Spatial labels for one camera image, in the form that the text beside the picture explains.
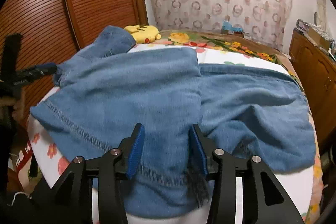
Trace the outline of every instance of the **mattress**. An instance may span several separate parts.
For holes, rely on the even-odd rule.
[[[192,47],[197,52],[198,63],[212,63],[212,64],[229,64],[237,66],[250,66],[256,68],[264,68],[269,70],[278,71],[287,75],[295,77],[299,83],[297,75],[293,69],[288,69],[291,67],[290,62],[279,55],[269,55],[267,53],[262,53],[260,55],[251,54],[247,47],[241,49],[241,42],[236,42],[234,45],[239,45],[238,47],[220,47],[217,44],[211,45],[210,43],[204,42],[190,42],[186,41],[186,36],[183,36],[185,40],[181,42],[172,42],[171,39],[163,38],[159,41],[149,44],[137,44],[133,49],[129,51],[149,51],[156,50],[160,48],[169,47]],[[54,87],[48,92],[48,94],[42,99],[45,100],[47,97],[56,93],[59,90],[58,87]],[[310,115],[310,122],[314,126],[312,116]],[[31,142],[31,147],[33,149],[34,155],[38,162],[38,165],[45,177],[48,185],[50,187],[57,181],[62,172],[66,169],[69,162],[60,153],[56,145],[53,143],[52,138],[48,135],[48,132],[40,125],[40,123],[34,119],[32,116],[29,117],[27,121],[27,131],[29,135],[29,140]],[[295,206],[300,212],[306,223],[312,222],[319,215],[319,202],[322,193],[322,171],[320,169],[320,158],[318,154],[318,149],[316,150],[315,165],[307,169],[300,170],[298,172],[293,172],[290,174],[276,174],[276,177],[283,185],[285,190],[288,192],[289,196],[293,200]],[[242,223],[243,217],[243,188],[241,178],[236,179],[237,184],[237,200],[236,200],[236,224]],[[166,220],[150,220],[152,223],[206,223],[206,219],[209,213],[210,203],[205,206],[190,212],[183,217],[166,219]],[[98,194],[97,191],[93,190],[92,195],[92,213],[93,213],[93,223],[99,222],[98,217]],[[148,223],[148,219],[141,219],[135,216],[127,215],[129,223]]]

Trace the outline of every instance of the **wooden wardrobe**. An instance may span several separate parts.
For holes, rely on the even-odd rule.
[[[297,31],[293,31],[289,54],[308,99],[320,151],[324,151],[336,139],[336,65]]]
[[[144,0],[6,0],[0,10],[0,53],[6,35],[24,36],[17,69],[71,58],[107,25],[147,24]],[[51,77],[25,87],[29,109],[53,87]]]

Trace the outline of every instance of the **white cord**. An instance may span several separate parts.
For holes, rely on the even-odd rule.
[[[10,206],[10,207],[13,206],[17,194],[24,194],[27,198],[31,199],[31,197],[30,197],[27,193],[25,193],[25,192],[16,192],[16,193],[14,194],[12,204],[10,204],[10,205],[7,204],[8,206]]]

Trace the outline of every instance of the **blue gripper pad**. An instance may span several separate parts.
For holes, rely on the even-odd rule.
[[[145,127],[141,124],[137,132],[137,136],[135,138],[131,152],[128,156],[127,173],[126,173],[128,179],[131,179],[134,176],[140,163],[144,143],[144,136],[145,136]]]
[[[191,126],[189,129],[189,141],[194,163],[196,163],[199,167],[199,171],[203,175],[207,176],[209,173],[207,168],[207,158],[205,156],[204,150],[202,148],[201,142],[198,138],[194,126]]]

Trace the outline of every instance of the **cardboard box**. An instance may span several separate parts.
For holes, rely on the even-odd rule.
[[[319,33],[317,33],[313,28],[309,28],[308,35],[313,39],[319,47],[329,50],[330,42],[325,40]]]

